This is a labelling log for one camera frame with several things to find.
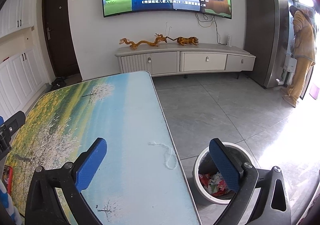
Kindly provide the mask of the landscape print table mat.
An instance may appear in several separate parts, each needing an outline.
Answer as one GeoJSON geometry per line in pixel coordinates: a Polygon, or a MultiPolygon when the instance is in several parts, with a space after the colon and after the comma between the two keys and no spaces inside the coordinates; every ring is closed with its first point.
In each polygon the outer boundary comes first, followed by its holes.
{"type": "Polygon", "coordinates": [[[23,224],[200,224],[151,75],[43,95],[7,155],[23,224]]]}

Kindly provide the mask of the red snack packet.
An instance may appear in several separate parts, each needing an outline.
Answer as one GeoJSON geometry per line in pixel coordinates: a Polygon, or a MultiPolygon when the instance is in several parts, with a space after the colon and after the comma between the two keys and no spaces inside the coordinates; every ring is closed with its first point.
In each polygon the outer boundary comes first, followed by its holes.
{"type": "Polygon", "coordinates": [[[2,175],[2,182],[8,192],[11,194],[12,191],[12,178],[13,178],[13,168],[11,166],[5,165],[2,175]]]}

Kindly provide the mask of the white TV cabinet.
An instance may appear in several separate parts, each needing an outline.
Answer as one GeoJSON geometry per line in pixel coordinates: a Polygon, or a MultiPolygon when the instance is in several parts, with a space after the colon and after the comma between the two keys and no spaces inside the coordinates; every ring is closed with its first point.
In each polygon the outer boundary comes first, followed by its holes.
{"type": "Polygon", "coordinates": [[[121,73],[147,71],[151,76],[252,71],[255,56],[237,47],[220,44],[120,48],[115,54],[121,73]]]}

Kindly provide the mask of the golden dragon figurine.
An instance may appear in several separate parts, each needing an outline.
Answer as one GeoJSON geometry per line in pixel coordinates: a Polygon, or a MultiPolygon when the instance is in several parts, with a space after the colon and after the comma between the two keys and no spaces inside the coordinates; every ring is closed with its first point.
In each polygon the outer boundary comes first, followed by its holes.
{"type": "Polygon", "coordinates": [[[119,44],[126,44],[131,50],[136,50],[141,44],[147,44],[151,47],[158,47],[161,42],[167,43],[167,38],[162,34],[155,34],[155,40],[153,42],[141,40],[135,43],[127,38],[122,38],[119,40],[119,44]]]}

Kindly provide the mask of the blue white cloth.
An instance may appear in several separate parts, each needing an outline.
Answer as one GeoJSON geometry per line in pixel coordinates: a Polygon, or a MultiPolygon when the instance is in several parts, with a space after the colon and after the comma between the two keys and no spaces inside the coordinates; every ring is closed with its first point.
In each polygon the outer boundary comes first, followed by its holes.
{"type": "Polygon", "coordinates": [[[3,204],[4,209],[7,211],[10,218],[15,222],[16,225],[22,225],[22,219],[18,209],[13,205],[12,198],[8,194],[5,185],[0,181],[1,187],[1,204],[3,204]]]}

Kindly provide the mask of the black shoes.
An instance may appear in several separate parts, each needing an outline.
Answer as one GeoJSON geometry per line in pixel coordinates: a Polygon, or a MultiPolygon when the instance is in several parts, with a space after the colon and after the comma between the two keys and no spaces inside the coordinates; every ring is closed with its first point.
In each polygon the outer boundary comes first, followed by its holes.
{"type": "Polygon", "coordinates": [[[52,89],[51,90],[57,90],[57,89],[65,87],[66,85],[67,84],[66,84],[65,79],[63,77],[57,77],[52,82],[52,89]]]}

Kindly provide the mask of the white round trash bin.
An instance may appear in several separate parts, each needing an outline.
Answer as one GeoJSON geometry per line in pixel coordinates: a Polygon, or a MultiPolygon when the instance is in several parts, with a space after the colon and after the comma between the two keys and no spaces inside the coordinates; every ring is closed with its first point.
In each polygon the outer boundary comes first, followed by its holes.
{"type": "Polygon", "coordinates": [[[190,187],[197,204],[228,205],[235,195],[214,164],[208,148],[197,157],[192,175],[190,187]]]}

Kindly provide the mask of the grey refrigerator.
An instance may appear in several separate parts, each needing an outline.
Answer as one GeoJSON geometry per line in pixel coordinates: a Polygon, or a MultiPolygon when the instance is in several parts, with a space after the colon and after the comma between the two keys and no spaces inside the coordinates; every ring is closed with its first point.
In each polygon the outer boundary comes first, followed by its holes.
{"type": "Polygon", "coordinates": [[[251,79],[263,88],[284,83],[291,0],[246,0],[245,51],[256,57],[251,79]]]}

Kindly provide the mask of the white wall cabinets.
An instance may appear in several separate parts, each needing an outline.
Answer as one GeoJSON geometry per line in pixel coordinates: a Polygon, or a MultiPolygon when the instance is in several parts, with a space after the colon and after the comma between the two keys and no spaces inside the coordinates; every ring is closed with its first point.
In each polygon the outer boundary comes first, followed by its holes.
{"type": "Polygon", "coordinates": [[[1,116],[26,112],[48,78],[33,40],[33,0],[6,0],[1,8],[1,116]]]}

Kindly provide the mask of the golden tiger figurine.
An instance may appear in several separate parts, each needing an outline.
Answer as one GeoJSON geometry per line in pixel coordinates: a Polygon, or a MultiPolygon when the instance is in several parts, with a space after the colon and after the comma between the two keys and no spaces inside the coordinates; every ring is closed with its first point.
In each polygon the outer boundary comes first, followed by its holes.
{"type": "Polygon", "coordinates": [[[199,39],[194,36],[189,37],[189,38],[185,38],[185,37],[181,37],[181,36],[177,37],[177,38],[170,38],[169,36],[167,36],[166,38],[171,41],[176,41],[181,46],[186,46],[186,45],[197,46],[199,44],[199,39]]]}

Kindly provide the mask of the dark brown door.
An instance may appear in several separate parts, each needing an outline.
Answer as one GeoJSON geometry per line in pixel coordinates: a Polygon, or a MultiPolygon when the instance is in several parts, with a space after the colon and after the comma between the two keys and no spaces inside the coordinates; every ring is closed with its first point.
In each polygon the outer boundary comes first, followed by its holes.
{"type": "Polygon", "coordinates": [[[79,74],[69,24],[68,0],[42,0],[42,19],[48,55],[55,76],[79,74]]]}

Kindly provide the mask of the white power strip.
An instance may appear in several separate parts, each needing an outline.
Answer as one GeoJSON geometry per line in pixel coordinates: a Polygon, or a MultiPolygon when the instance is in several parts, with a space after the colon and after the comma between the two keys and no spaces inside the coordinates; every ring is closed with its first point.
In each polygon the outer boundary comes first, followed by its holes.
{"type": "Polygon", "coordinates": [[[232,37],[231,37],[231,35],[228,35],[228,37],[227,37],[227,46],[231,47],[232,46],[231,42],[232,42],[232,37]]]}

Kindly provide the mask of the person in yellow pajamas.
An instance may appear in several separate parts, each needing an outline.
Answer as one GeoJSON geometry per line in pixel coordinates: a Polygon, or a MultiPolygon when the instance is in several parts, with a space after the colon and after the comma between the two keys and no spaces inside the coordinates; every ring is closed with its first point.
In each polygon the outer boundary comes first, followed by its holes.
{"type": "Polygon", "coordinates": [[[297,61],[295,74],[291,85],[282,88],[283,100],[292,107],[296,107],[305,85],[306,76],[315,65],[315,38],[316,32],[309,16],[295,6],[289,8],[293,16],[293,30],[295,35],[294,58],[297,61]]]}

